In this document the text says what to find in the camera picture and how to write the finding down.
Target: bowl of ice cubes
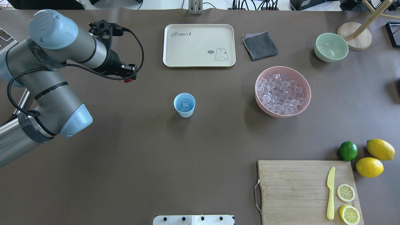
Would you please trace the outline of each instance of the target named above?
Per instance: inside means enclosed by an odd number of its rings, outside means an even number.
[[[296,70],[274,66],[257,78],[255,96],[258,106],[268,115],[285,118],[303,112],[311,101],[307,80]]]

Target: dark gray towel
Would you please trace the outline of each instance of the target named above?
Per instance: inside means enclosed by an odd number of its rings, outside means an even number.
[[[259,34],[247,34],[242,41],[252,60],[274,56],[279,52],[268,31]]]

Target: plastic knife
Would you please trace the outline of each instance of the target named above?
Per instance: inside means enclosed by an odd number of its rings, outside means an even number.
[[[329,200],[328,200],[328,209],[326,210],[326,217],[330,220],[333,220],[335,217],[334,213],[334,205],[333,205],[333,186],[335,183],[335,167],[330,168],[328,174],[328,181],[326,185],[329,188]]]

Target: cartoon rabbit drawing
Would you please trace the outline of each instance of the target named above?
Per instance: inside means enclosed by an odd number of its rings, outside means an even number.
[[[215,50],[215,61],[228,61],[228,54],[226,53],[226,49],[217,48]]]

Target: light green bowl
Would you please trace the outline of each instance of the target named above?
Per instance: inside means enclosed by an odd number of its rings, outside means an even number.
[[[349,47],[346,41],[339,35],[324,33],[315,41],[314,51],[320,60],[336,62],[346,57]]]

